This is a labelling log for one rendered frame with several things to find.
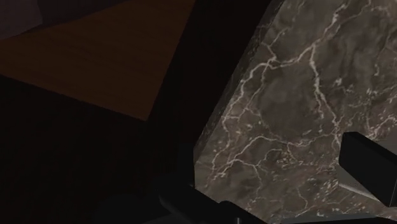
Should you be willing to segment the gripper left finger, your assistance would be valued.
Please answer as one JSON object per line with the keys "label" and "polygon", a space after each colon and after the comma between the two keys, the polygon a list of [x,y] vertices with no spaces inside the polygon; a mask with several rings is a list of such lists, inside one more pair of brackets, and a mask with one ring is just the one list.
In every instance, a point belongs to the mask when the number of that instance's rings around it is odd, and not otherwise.
{"label": "gripper left finger", "polygon": [[195,188],[193,148],[178,145],[176,172],[162,177],[156,191],[161,205],[185,224],[266,224],[224,200],[216,202]]}

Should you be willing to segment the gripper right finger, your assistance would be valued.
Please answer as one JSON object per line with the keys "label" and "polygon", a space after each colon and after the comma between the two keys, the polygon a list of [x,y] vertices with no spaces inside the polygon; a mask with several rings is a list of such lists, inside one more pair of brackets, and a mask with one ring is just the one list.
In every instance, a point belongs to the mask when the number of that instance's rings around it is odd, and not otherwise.
{"label": "gripper right finger", "polygon": [[397,132],[379,142],[343,133],[337,171],[342,187],[397,207]]}

